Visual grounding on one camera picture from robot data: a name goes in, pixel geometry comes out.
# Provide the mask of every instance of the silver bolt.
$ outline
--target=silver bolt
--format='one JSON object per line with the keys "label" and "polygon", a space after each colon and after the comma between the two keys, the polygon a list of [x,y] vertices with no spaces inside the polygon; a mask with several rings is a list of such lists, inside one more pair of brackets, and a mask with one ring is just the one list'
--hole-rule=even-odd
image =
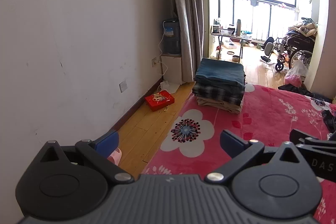
{"label": "silver bolt", "polygon": [[224,179],[224,175],[221,173],[209,173],[207,179],[211,181],[221,181]]}
{"label": "silver bolt", "polygon": [[128,181],[132,178],[129,173],[118,173],[114,176],[114,178],[118,181]]}

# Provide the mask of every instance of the stack of folded clothes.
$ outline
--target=stack of folded clothes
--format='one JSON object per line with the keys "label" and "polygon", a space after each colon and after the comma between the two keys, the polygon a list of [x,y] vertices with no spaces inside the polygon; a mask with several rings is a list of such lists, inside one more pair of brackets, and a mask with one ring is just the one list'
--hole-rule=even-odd
{"label": "stack of folded clothes", "polygon": [[193,93],[201,106],[213,106],[239,114],[243,107],[245,74],[242,64],[203,58]]}

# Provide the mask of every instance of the blue gripper pad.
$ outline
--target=blue gripper pad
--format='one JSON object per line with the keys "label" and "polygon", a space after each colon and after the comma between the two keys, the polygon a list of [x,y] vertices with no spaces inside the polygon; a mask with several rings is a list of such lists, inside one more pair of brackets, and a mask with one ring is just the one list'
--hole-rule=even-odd
{"label": "blue gripper pad", "polygon": [[112,154],[119,145],[119,134],[114,129],[93,141],[93,148],[104,158]]}
{"label": "blue gripper pad", "polygon": [[231,131],[223,130],[220,134],[220,146],[231,158],[234,158],[250,145],[247,141],[234,135]]}

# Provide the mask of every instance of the black plaid fabric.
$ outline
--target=black plaid fabric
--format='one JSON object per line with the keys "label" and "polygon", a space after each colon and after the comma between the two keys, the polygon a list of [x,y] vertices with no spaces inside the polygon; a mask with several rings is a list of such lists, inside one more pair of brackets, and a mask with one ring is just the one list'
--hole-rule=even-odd
{"label": "black plaid fabric", "polygon": [[222,100],[237,106],[240,106],[244,92],[245,88],[242,90],[239,87],[228,86],[228,89],[221,89],[216,86],[203,85],[199,82],[196,82],[193,87],[193,93],[196,96]]}

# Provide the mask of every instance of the bed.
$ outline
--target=bed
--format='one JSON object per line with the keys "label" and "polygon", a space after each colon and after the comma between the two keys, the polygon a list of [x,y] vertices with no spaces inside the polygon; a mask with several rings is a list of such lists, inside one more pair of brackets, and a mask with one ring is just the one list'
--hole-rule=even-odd
{"label": "bed", "polygon": [[[329,131],[322,120],[322,110],[336,111],[336,105],[252,84],[246,84],[239,115],[198,106],[196,97],[190,94],[167,138],[142,173],[199,174],[204,178],[230,160],[219,144],[223,129],[245,140],[258,139],[268,146],[288,141],[293,128],[326,140]],[[314,217],[322,224],[334,224],[336,184],[318,180],[323,197]]]}

